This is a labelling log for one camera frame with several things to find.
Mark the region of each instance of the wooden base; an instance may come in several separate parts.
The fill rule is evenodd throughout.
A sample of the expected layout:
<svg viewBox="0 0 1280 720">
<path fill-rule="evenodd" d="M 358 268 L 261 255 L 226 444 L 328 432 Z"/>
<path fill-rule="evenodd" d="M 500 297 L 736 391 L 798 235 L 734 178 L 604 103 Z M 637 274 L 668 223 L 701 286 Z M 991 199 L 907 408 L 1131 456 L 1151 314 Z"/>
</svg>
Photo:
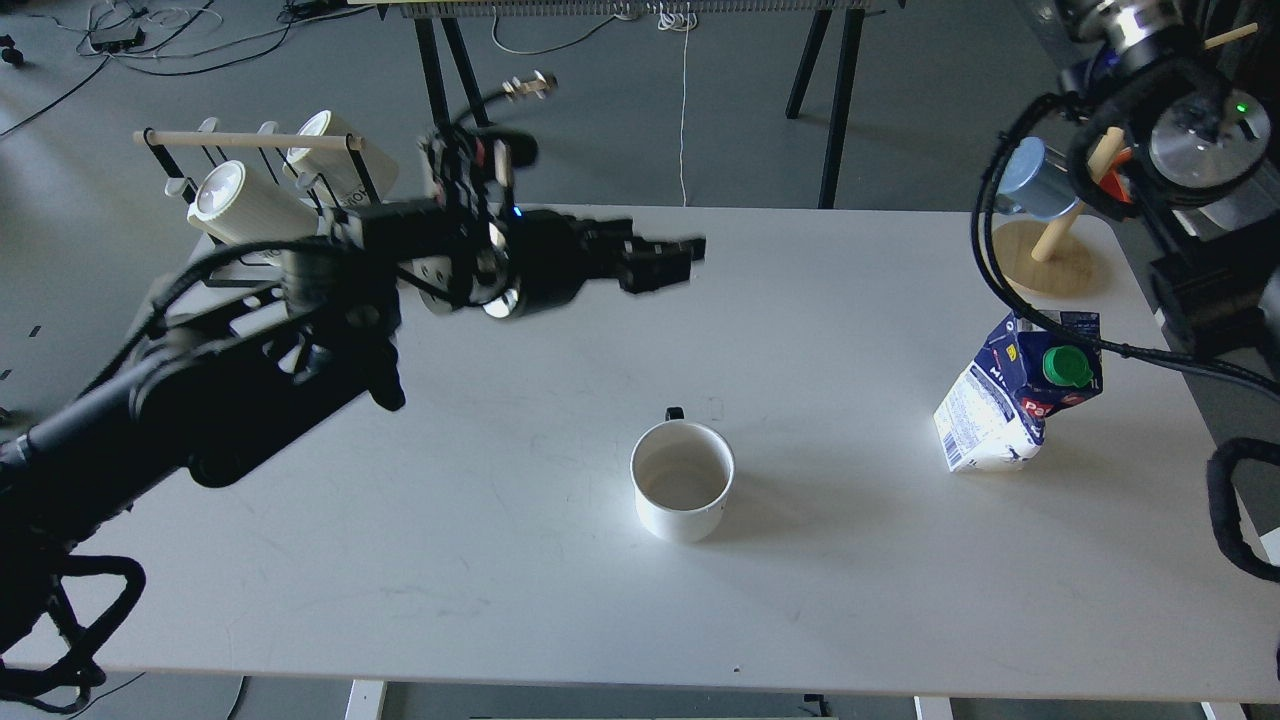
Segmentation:
<svg viewBox="0 0 1280 720">
<path fill-rule="evenodd" d="M 1036 220 L 1016 220 L 996 228 L 996 260 L 1001 272 L 1009 282 L 1036 295 L 1084 295 L 1093 284 L 1093 256 L 1074 236 L 1068 234 L 1048 260 L 1038 263 L 1032 259 L 1032 249 L 1046 227 Z"/>
</svg>

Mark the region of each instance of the black table leg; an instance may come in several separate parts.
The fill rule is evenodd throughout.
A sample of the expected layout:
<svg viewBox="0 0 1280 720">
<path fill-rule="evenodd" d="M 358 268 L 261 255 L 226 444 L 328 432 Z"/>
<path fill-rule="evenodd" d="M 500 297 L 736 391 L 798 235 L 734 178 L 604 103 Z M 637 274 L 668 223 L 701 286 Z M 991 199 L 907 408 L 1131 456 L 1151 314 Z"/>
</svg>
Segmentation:
<svg viewBox="0 0 1280 720">
<path fill-rule="evenodd" d="M 417 51 L 422 56 L 422 74 L 426 77 L 426 97 L 431 102 L 431 119 L 436 127 L 449 123 L 449 101 L 444 96 L 444 78 L 440 76 L 440 54 L 435 49 L 435 29 L 426 18 L 413 20 L 417 33 Z"/>
<path fill-rule="evenodd" d="M 854 95 L 854 70 L 858 69 L 858 46 L 863 40 L 864 19 L 867 19 L 867 10 L 845 10 L 845 36 L 840 40 L 836 97 L 831 102 L 827 160 L 822 165 L 822 192 L 818 195 L 818 208 L 836 205 L 836 181 L 840 179 L 840 158 L 845 152 L 845 126 L 849 124 L 849 101 Z"/>
<path fill-rule="evenodd" d="M 804 55 L 800 56 L 800 68 L 796 70 L 796 79 L 791 83 L 791 99 L 787 100 L 787 119 L 794 120 L 800 115 L 800 104 L 804 102 L 804 94 L 809 90 L 809 77 L 813 76 L 813 64 L 818 61 L 818 50 L 822 50 L 822 38 L 827 36 L 827 24 L 831 22 L 831 10 L 818 10 L 813 14 L 813 23 L 809 26 L 809 38 L 804 41 Z"/>
<path fill-rule="evenodd" d="M 449 53 L 453 53 L 453 64 L 458 68 L 458 79 L 462 81 L 462 90 L 467 94 L 467 102 L 471 105 L 471 114 L 475 117 L 476 124 L 480 127 L 492 124 L 484 110 L 484 102 L 480 100 L 480 87 L 476 86 L 476 73 L 471 68 L 471 58 L 467 55 L 467 45 L 462 40 L 458 19 L 440 18 L 440 27 L 444 28 L 444 38 L 449 42 Z"/>
</svg>

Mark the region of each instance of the table leg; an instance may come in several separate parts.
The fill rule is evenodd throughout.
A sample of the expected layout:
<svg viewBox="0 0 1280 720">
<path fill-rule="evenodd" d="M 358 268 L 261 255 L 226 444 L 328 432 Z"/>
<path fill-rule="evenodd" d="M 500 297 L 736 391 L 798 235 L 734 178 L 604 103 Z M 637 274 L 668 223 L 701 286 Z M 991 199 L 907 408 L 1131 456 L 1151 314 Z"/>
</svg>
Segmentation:
<svg viewBox="0 0 1280 720">
<path fill-rule="evenodd" d="M 351 683 L 346 720 L 380 720 L 387 683 L 383 680 L 356 680 Z"/>
<path fill-rule="evenodd" d="M 1244 720 L 1244 706 L 1234 702 L 1202 702 L 1206 720 Z"/>
<path fill-rule="evenodd" d="M 449 101 L 444 96 L 444 78 L 440 76 L 440 54 L 435 47 L 435 29 L 431 20 L 413 20 L 417 33 L 417 51 L 422 56 L 422 76 L 426 78 L 426 97 L 431 102 L 431 119 L 436 127 L 449 123 Z"/>
<path fill-rule="evenodd" d="M 804 55 L 800 56 L 796 79 L 791 83 L 791 97 L 787 100 L 788 120 L 800 115 L 800 104 L 804 102 L 804 94 L 809 90 L 809 77 L 813 76 L 813 65 L 818 61 L 818 50 L 822 49 L 822 38 L 827 36 L 828 23 L 831 23 L 831 10 L 818 10 L 813 14 L 809 38 L 804 41 Z"/>
<path fill-rule="evenodd" d="M 831 102 L 827 159 L 822 165 L 822 191 L 818 195 L 818 208 L 833 208 L 836 204 L 836 181 L 840 179 L 840 158 L 845 152 L 845 126 L 849 124 L 849 101 L 854 94 L 854 70 L 858 69 L 858 47 L 863 41 L 864 19 L 867 19 L 867 10 L 845 10 L 845 35 L 840 40 L 836 97 Z"/>
<path fill-rule="evenodd" d="M 440 18 L 440 27 L 444 28 L 444 38 L 449 42 L 449 53 L 453 54 L 453 64 L 458 68 L 458 79 L 462 81 L 462 90 L 467 94 L 467 102 L 471 104 L 471 114 L 480 127 L 490 126 L 489 115 L 480 101 L 480 87 L 476 86 L 476 73 L 471 68 L 471 56 L 467 55 L 466 41 L 462 40 L 462 29 L 458 28 L 457 18 Z"/>
<path fill-rule="evenodd" d="M 951 720 L 950 697 L 915 698 L 915 720 Z"/>
</svg>

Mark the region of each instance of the wooden dowel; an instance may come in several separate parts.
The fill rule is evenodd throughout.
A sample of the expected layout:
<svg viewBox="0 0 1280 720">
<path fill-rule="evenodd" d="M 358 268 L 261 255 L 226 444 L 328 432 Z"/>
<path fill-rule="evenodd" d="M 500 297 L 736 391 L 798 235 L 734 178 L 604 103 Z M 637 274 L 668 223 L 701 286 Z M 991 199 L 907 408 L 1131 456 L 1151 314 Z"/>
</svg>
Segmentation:
<svg viewBox="0 0 1280 720">
<path fill-rule="evenodd" d="M 133 133 L 138 145 L 204 145 L 221 147 L 310 147 L 314 150 L 364 150 L 365 138 L 358 135 L 259 135 L 256 132 L 168 132 L 138 131 Z"/>
<path fill-rule="evenodd" d="M 1115 160 L 1116 154 L 1124 150 L 1124 131 L 1117 127 L 1107 128 L 1107 133 L 1102 136 L 1098 141 L 1098 146 L 1093 149 L 1093 154 L 1089 155 L 1089 178 L 1093 182 L 1102 179 L 1102 176 L 1107 174 L 1111 168 L 1111 161 Z M 1071 229 L 1071 223 L 1080 217 L 1084 211 L 1084 202 L 1076 202 L 1074 208 L 1068 210 L 1065 214 L 1050 220 L 1048 227 L 1041 234 L 1041 238 L 1036 242 L 1036 247 L 1032 249 L 1032 260 L 1037 263 L 1044 263 L 1057 252 L 1057 249 L 1064 238 L 1066 238 L 1066 232 Z"/>
<path fill-rule="evenodd" d="M 1253 35 L 1254 32 L 1258 32 L 1258 23 L 1249 23 L 1247 26 L 1240 26 L 1240 27 L 1238 27 L 1235 29 L 1229 29 L 1229 31 L 1224 32 L 1222 35 L 1215 35 L 1213 37 L 1206 40 L 1204 41 L 1204 50 L 1212 50 L 1212 49 L 1217 47 L 1219 45 L 1226 45 L 1228 42 L 1233 42 L 1233 41 L 1239 40 L 1242 37 L 1248 37 L 1248 36 Z"/>
</svg>

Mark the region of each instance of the robotic arm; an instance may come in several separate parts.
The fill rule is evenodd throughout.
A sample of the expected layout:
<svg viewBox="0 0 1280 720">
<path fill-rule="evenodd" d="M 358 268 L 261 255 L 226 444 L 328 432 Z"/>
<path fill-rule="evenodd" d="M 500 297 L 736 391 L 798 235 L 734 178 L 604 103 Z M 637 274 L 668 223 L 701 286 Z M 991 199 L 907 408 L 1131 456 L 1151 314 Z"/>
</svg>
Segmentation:
<svg viewBox="0 0 1280 720">
<path fill-rule="evenodd" d="M 1101 46 L 1092 60 L 1064 70 L 1060 95 L 1037 99 L 1001 137 L 972 222 L 984 281 L 1016 313 L 1075 342 L 1226 379 L 1280 401 L 1280 383 L 1217 357 L 1253 347 L 1272 373 L 1280 369 L 1280 174 L 1267 113 L 1276 101 L 1275 68 L 1248 77 L 1262 99 L 1239 87 L 1171 0 L 1056 5 L 1073 40 Z M 1274 29 L 1263 26 L 1260 41 L 1274 51 Z M 1167 329 L 1187 352 L 1074 336 L 1000 273 L 991 225 L 995 183 L 1014 147 L 1055 111 L 1078 126 L 1065 154 L 1075 193 L 1111 219 L 1140 218 L 1164 251 L 1151 265 L 1152 287 Z M 1088 172 L 1089 151 L 1111 127 L 1124 131 L 1133 154 L 1117 170 L 1123 196 L 1103 191 Z M 1280 582 L 1280 568 L 1257 557 L 1242 536 L 1231 473 L 1243 459 L 1280 465 L 1280 446 L 1238 438 L 1215 454 L 1207 475 L 1215 537 L 1238 568 Z"/>
<path fill-rule="evenodd" d="M 215 250 L 152 301 L 118 361 L 78 400 L 0 445 L 0 653 L 46 614 L 68 643 L 45 670 L 0 661 L 0 700 L 72 712 L 105 680 L 93 653 L 137 602 L 145 575 L 125 557 L 73 555 L 102 523 L 182 468 L 202 486 L 230 486 L 365 392 L 387 410 L 404 405 L 392 342 L 398 281 L 435 311 L 480 306 L 516 318 L 567 304 L 589 279 L 616 278 L 634 293 L 686 282 L 703 259 L 704 238 L 646 241 L 627 219 L 520 210 L 513 169 L 536 156 L 527 135 L 467 129 L 460 119 L 424 150 L 434 199 L 335 209 L 328 237 Z M 494 182 L 503 190 L 497 214 Z M 196 315 L 166 315 L 212 269 L 268 250 L 284 251 L 282 281 Z M 232 329 L 280 305 L 283 320 Z M 125 588 L 82 626 L 63 579 L 99 574 L 122 577 Z M 58 687 L 79 688 L 77 702 L 37 700 Z"/>
</svg>

